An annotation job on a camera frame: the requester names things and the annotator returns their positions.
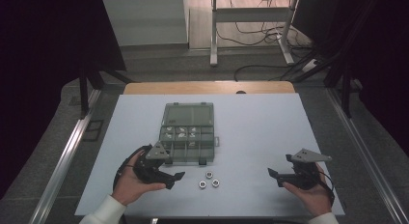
shirt cuff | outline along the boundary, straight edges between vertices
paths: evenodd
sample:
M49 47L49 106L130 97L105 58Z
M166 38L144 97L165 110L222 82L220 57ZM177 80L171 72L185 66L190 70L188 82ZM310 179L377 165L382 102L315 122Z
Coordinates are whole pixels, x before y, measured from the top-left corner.
M338 224L338 221L333 213L327 212L311 219L308 224Z
M106 223L118 223L126 210L126 206L107 195L99 208L94 211L94 216Z

wall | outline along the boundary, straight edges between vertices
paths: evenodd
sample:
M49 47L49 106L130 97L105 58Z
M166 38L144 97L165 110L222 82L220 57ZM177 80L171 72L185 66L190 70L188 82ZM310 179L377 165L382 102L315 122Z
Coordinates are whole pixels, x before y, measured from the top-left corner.
M104 0L119 46L187 43L183 0Z

hex nut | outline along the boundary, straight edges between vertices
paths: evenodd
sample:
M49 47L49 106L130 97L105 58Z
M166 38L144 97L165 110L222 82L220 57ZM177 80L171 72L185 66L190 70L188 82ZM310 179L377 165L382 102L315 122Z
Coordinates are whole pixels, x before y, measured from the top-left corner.
M205 188L205 182L204 181L199 182L199 187L200 188Z
M213 180L213 182L211 183L213 185L213 187L217 187L219 186L219 181L218 180Z
M210 171L208 171L208 172L205 173L205 177L206 177L207 179L211 179L211 178L213 177L213 173L210 172Z

cable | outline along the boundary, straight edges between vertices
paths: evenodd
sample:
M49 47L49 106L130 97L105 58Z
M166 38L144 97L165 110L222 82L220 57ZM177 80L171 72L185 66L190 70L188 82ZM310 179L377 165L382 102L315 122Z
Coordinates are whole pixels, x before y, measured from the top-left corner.
M281 78L281 76L272 77L272 78L268 79L267 81L274 81L275 79L279 79L279 78Z
M244 66L244 67L241 67L241 68L235 70L234 75L233 75L234 81L238 81L238 80L237 80L237 74L238 74L238 72L241 71L241 70L243 70L243 69L246 69L246 68L288 68L288 67L284 67L284 66L265 66L265 65L249 65L249 66Z
M277 26L276 27L276 29L281 29L281 28L284 28L284 26ZM289 47L307 47L307 48L311 48L311 46L310 45L302 45L301 43L299 43L298 42L298 35L299 35L299 31L298 30L296 30L296 29L294 29L294 28L289 28L288 29L289 31L292 31L292 32L295 32L295 37L294 37L294 40L295 40L295 42L297 42L297 45L293 45L293 44L291 44L290 42L289 42L289 40L287 39L286 40L286 43L289 45Z
M216 28L216 33L217 33L217 36L218 36L220 39L222 39L222 40L231 41L231 42L236 42L236 43L243 44L243 45L247 45L247 46L252 46L252 45L256 45L256 44L259 44L259 43L261 43L261 42L264 42L265 39L266 39L268 36L278 35L277 33L272 33L272 34L268 34L267 36L265 36L265 37L264 37L262 40L260 40L259 42L244 43L244 42L239 42L239 41L236 41L236 40L233 40L233 39L228 39L228 38L224 38L224 37L220 36L219 31L217 30L217 28Z
M289 51L291 52L292 55L298 57L298 58L303 58L304 56L298 55L298 53L295 53L294 50L304 50L304 49L309 49L313 50L314 46L291 46L289 48Z
M309 61L311 61L311 59L316 55L316 53L317 53L317 51L316 51L316 49L314 48L314 49L313 49L311 52L309 52L306 56L304 56L303 58L301 58L301 59L297 62L297 64L293 65L293 66L291 67L291 69L289 69L287 72L285 72L285 73L281 76L280 81L283 81L283 79L284 79L288 74L290 74L290 73L291 73L291 76L290 76L289 79L291 79L292 76L293 76L295 73L297 73L298 71L300 71L302 68L304 68L305 65L307 65L307 64L309 63Z
M273 224L280 224L280 223L287 223L287 224L303 224L303 223L301 223L301 222L295 222L295 221L273 220Z
M323 187L327 191L328 197L330 198L331 207L332 207L334 205L334 201L335 201L334 186L331 184L332 188L330 188L326 182L322 181L322 179L316 180L315 177L310 172L308 172L308 171L306 171L306 170L304 170L302 168L298 168L298 170L302 171L303 174L307 175L311 180L313 180L314 182L319 184L321 187Z
M259 7L259 5L261 5L261 3L262 3L263 1L264 1L264 0L260 0L259 4L257 5L257 8ZM231 7L234 8L234 4L233 4L232 0L230 0L230 3L231 3ZM237 31L240 32L240 33L242 33L242 34L254 34L254 33L262 32L262 28L264 27L264 22L263 22L262 25L261 25L261 30L260 30L260 31L250 31L250 32L241 31L241 30L238 28L237 22L235 22L235 27L237 28Z
M331 180L331 178L330 178L328 175L326 175L325 173L322 173L322 172L319 172L319 173L322 174L322 175L324 175L325 178L327 178L327 179L331 182L331 191L334 191L334 183L333 183L333 181Z

human hand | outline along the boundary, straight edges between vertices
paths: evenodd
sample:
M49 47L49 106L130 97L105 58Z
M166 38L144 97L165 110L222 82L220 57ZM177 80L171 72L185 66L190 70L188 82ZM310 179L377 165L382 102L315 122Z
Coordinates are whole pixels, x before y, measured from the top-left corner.
M129 159L127 165L135 165L136 159L143 151L138 152L132 158ZM118 179L117 184L115 185L114 192L112 197L127 206L130 203L135 202L142 196L142 194L160 190L166 187L164 183L143 183L135 175L132 170L132 167L126 166L123 168L120 178Z
M321 180L326 183L325 176L322 174L324 171L318 164L316 164L316 166L318 171L321 172L319 174ZM331 212L330 197L327 190L321 185L317 184L309 190L300 189L288 182L284 182L283 186L286 188L286 190L297 196L314 217Z

